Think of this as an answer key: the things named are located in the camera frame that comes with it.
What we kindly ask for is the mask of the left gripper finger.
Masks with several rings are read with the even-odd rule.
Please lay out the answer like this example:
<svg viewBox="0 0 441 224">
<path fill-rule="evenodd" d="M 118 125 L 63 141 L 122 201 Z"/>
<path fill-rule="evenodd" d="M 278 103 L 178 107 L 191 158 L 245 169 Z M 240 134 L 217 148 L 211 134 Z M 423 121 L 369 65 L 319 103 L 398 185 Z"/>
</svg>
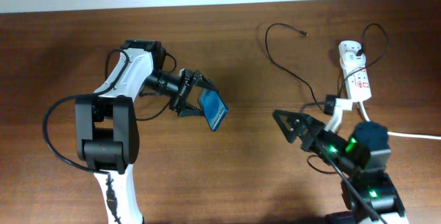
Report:
<svg viewBox="0 0 441 224">
<path fill-rule="evenodd" d="M 185 101 L 184 103 L 181 104 L 179 108 L 178 116 L 179 117 L 204 116 L 204 112 L 201 109 L 197 108 L 196 106 Z"/>
<path fill-rule="evenodd" d="M 195 71 L 194 77 L 196 79 L 195 86 L 211 90 L 211 91 L 218 91 L 218 88 L 215 87 L 215 85 L 206 78 L 199 70 Z"/>
</svg>

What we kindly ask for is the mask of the blue screen smartphone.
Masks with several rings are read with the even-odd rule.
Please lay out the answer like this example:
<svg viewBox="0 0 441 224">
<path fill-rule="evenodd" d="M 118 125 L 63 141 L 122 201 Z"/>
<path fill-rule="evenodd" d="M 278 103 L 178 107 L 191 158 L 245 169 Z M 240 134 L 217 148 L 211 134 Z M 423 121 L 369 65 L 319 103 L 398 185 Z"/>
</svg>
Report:
<svg viewBox="0 0 441 224">
<path fill-rule="evenodd" d="M 211 131 L 217 131 L 229 111 L 225 102 L 216 91 L 203 89 L 198 96 L 198 103 Z"/>
</svg>

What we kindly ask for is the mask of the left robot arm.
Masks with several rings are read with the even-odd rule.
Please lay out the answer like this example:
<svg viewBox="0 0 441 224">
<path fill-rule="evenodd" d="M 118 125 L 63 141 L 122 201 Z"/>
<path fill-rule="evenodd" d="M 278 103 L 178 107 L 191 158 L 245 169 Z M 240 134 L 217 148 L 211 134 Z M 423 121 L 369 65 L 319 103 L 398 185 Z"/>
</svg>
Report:
<svg viewBox="0 0 441 224">
<path fill-rule="evenodd" d="M 144 223 L 133 179 L 140 146 L 134 101 L 166 96 L 167 108 L 179 117 L 203 116 L 202 107 L 187 102 L 192 88 L 218 89 L 198 70 L 177 76 L 164 70 L 169 53 L 158 41 L 128 39 L 117 52 L 119 62 L 104 83 L 75 102 L 77 154 L 99 182 L 109 223 Z"/>
</svg>

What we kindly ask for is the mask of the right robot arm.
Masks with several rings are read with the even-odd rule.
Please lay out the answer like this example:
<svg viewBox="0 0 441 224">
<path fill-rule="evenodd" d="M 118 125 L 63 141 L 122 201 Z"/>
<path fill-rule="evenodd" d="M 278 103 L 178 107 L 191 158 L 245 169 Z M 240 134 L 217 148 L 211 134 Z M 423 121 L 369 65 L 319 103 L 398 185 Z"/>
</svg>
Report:
<svg viewBox="0 0 441 224">
<path fill-rule="evenodd" d="M 302 112 L 274 110 L 272 116 L 289 143 L 300 139 L 303 151 L 315 154 L 341 177 L 347 211 L 326 215 L 326 223 L 408 223 L 386 172 L 391 148 L 385 126 L 361 122 L 344 139 L 330 124 Z"/>
</svg>

